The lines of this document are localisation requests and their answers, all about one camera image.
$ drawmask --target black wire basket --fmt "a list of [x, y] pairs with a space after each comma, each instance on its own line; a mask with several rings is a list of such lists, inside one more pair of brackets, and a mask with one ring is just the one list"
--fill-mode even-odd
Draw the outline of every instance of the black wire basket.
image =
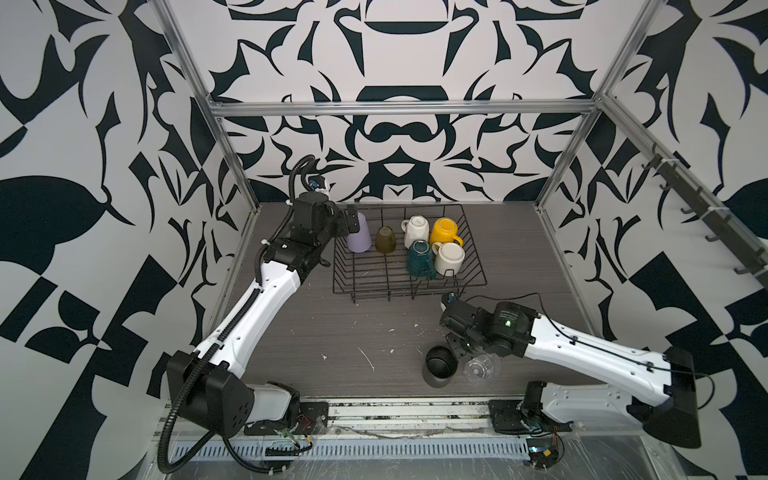
[[[472, 231], [459, 204], [446, 205], [376, 205], [359, 206], [366, 216], [371, 238], [375, 239], [380, 227], [390, 227], [395, 233], [397, 247], [392, 253], [379, 253], [373, 246], [364, 253], [349, 250], [346, 238], [336, 238], [333, 246], [333, 292], [348, 294], [352, 301], [363, 298], [388, 300], [393, 296], [433, 295], [457, 292], [459, 295], [469, 286], [484, 286], [488, 283], [480, 263]], [[447, 217], [458, 225], [458, 235], [464, 240], [465, 259], [459, 272], [454, 276], [439, 273], [434, 280], [413, 277], [406, 269], [408, 250], [403, 244], [405, 234], [400, 224], [414, 215], [421, 215], [429, 222], [430, 231], [435, 221]]]

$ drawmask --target lavender cup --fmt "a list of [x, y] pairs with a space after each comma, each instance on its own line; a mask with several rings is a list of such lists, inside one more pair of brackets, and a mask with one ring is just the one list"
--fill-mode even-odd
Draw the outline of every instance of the lavender cup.
[[371, 247], [371, 232], [368, 230], [368, 221], [365, 215], [357, 212], [357, 220], [360, 222], [360, 231], [347, 235], [346, 245], [350, 251], [362, 253]]

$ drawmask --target yellow mug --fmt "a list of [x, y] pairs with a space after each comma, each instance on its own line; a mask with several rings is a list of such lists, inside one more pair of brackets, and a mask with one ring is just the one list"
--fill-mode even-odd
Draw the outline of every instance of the yellow mug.
[[439, 218], [432, 228], [432, 234], [429, 236], [429, 244], [434, 242], [451, 243], [456, 240], [460, 246], [464, 246], [464, 240], [457, 235], [458, 225], [450, 218]]

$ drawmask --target wall hook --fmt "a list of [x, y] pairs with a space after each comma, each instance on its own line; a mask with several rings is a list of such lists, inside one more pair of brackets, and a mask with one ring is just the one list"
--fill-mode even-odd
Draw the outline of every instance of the wall hook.
[[655, 161], [660, 161], [660, 162], [661, 162], [661, 155], [656, 153], [656, 144], [654, 144], [654, 147], [653, 147], [653, 149], [651, 149], [651, 151], [652, 151], [652, 152], [653, 152], [653, 154], [654, 154], [654, 158], [653, 158], [653, 159], [651, 159], [651, 161], [649, 161], [647, 164], [645, 164], [645, 165], [641, 165], [641, 166], [642, 166], [642, 168], [643, 168], [643, 170], [649, 170], [649, 169], [650, 169], [650, 165], [651, 165], [653, 162], [655, 162]]
[[744, 268], [734, 268], [733, 271], [736, 272], [736, 275], [747, 275], [748, 273], [752, 273], [752, 269], [751, 266], [745, 266]]

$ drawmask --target patterned backdrop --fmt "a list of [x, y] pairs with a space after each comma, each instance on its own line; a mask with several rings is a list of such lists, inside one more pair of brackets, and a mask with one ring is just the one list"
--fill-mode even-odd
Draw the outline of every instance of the patterned backdrop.
[[228, 118], [262, 201], [288, 198], [289, 167], [321, 158], [331, 200], [535, 200], [578, 114]]
[[[171, 0], [216, 101], [590, 98], [641, 0]], [[229, 118], [259, 200], [535, 200], [576, 114]]]
[[144, 0], [4, 2], [0, 43], [2, 477], [135, 478], [248, 206]]
[[[768, 3], [670, 0], [617, 88], [632, 111], [759, 237], [768, 239]], [[716, 393], [699, 411], [687, 472], [768, 475], [768, 293], [637, 148], [601, 117], [547, 205], [590, 317], [605, 338], [681, 346]], [[712, 387], [697, 382], [700, 404]]]
[[[218, 101], [583, 98], [641, 0], [171, 0]], [[405, 89], [401, 94], [410, 96]]]

